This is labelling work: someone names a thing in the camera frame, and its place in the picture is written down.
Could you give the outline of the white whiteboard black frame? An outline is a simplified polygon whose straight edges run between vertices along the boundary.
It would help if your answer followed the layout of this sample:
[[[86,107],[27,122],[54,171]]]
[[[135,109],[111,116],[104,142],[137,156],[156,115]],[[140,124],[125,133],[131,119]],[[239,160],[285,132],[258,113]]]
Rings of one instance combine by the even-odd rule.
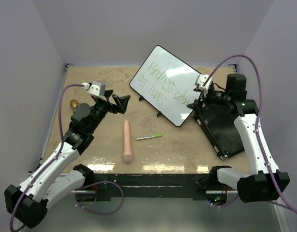
[[[187,105],[199,97],[194,91],[196,69],[157,45],[140,66],[129,86],[176,127],[191,115]]]

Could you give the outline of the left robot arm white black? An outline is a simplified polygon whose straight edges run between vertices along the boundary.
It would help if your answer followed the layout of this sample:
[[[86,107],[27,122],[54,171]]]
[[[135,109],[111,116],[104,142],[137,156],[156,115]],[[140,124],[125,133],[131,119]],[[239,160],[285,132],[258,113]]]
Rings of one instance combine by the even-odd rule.
[[[94,131],[106,114],[124,114],[129,99],[129,95],[118,97],[112,90],[107,90],[103,95],[93,97],[93,106],[78,103],[73,107],[69,129],[52,155],[21,184],[10,185],[5,190],[11,231],[15,231],[14,219],[32,229],[40,224],[50,208],[71,191],[93,186],[94,173],[82,164],[75,166],[67,176],[59,176],[88,148],[94,139]]]

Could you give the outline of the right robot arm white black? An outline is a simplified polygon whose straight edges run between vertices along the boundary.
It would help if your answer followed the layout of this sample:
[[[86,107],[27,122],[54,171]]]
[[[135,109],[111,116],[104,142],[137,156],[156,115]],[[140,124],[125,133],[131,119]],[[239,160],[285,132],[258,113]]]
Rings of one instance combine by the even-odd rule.
[[[219,190],[224,185],[235,189],[244,203],[274,201],[281,197],[290,182],[287,172],[281,172],[274,161],[260,124],[260,110],[254,100],[247,99],[246,77],[229,74],[226,88],[216,91],[212,79],[200,74],[194,91],[200,96],[188,107],[199,114],[203,106],[219,105],[235,115],[234,127],[238,131],[249,162],[249,174],[241,174],[229,166],[214,166],[209,185]]]

